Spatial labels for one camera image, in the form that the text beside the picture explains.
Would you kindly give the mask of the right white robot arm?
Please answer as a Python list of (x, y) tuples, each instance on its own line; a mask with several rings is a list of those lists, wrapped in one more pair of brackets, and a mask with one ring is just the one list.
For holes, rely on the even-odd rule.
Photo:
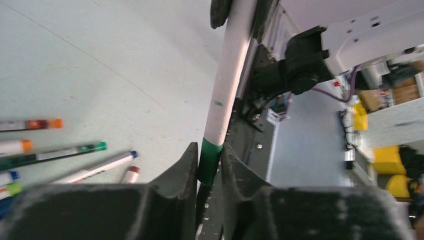
[[(212, 28), (226, 27), (211, 111), (232, 111), (250, 39), (261, 36), (276, 6), (273, 0), (211, 2)], [(421, 0), (401, 0), (350, 21), (315, 26), (288, 41), (284, 59), (270, 66), (277, 83), (272, 91), (259, 87), (259, 94), (269, 100), (286, 92), (300, 95), (349, 69), (357, 71), (362, 64), (419, 46), (423, 27)]]

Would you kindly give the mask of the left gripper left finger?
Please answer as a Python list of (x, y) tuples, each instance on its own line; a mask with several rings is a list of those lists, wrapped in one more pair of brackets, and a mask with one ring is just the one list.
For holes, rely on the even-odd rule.
[(3, 240), (193, 240), (198, 144), (147, 183), (44, 184), (20, 193)]

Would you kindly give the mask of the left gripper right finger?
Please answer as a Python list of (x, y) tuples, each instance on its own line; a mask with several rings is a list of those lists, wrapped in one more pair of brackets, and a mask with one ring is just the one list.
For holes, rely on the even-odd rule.
[(275, 187), (225, 144), (220, 173), (227, 240), (412, 240), (407, 214), (385, 190)]

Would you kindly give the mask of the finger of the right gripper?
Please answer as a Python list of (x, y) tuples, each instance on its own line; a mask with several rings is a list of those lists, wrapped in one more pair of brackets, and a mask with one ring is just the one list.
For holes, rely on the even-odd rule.
[(230, 14), (232, 0), (211, 0), (210, 26), (213, 29), (223, 26)]
[(278, 7), (279, 0), (258, 0), (254, 12), (252, 37), (261, 43), (266, 34), (267, 28), (273, 19), (273, 15)]

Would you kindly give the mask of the brown capped marker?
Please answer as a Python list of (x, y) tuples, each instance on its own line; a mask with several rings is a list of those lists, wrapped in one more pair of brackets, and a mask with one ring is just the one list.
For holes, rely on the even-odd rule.
[(139, 177), (140, 168), (137, 166), (130, 166), (120, 180), (121, 184), (134, 184)]

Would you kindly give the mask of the green marker cap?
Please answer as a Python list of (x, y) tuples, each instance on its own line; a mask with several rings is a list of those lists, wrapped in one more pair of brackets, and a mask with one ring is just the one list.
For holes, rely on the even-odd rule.
[(202, 139), (197, 179), (205, 186), (211, 186), (217, 173), (223, 144), (214, 145), (205, 138)]

